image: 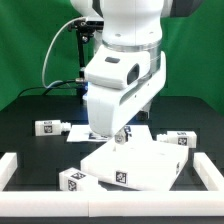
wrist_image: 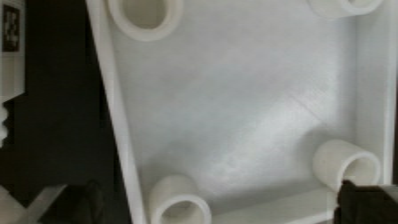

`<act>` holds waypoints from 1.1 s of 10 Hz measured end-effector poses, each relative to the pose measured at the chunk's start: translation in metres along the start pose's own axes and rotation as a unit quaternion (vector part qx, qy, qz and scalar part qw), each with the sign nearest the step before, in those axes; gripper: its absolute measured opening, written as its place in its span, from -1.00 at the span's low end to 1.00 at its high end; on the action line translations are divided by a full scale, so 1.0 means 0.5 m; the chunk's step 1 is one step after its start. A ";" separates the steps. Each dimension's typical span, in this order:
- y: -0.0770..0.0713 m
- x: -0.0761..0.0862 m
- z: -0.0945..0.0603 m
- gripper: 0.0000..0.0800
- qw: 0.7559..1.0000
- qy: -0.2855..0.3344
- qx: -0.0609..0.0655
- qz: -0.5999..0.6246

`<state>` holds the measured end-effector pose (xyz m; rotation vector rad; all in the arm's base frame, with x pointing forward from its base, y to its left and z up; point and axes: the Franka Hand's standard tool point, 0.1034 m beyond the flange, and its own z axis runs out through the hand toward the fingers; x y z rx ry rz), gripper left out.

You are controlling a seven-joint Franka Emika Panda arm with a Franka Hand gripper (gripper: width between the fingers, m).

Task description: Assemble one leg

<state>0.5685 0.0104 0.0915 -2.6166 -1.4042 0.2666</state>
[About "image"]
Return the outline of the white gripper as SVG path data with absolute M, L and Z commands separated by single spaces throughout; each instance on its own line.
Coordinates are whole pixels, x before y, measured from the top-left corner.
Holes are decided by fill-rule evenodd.
M 139 78 L 125 89 L 107 88 L 89 82 L 87 110 L 90 128 L 100 135 L 114 136 L 163 88 L 166 56 L 161 53 L 160 68 L 153 75 L 150 75 L 150 53 L 147 51 L 117 52 L 101 45 L 94 57 L 126 58 L 140 65 Z M 115 142 L 125 144 L 126 134 L 117 133 Z

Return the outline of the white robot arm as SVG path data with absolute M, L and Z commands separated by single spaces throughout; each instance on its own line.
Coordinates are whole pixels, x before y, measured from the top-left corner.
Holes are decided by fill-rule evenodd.
M 94 24 L 95 54 L 84 69 L 93 132 L 128 140 L 125 125 L 166 81 L 163 18 L 188 17 L 204 0 L 70 0 Z

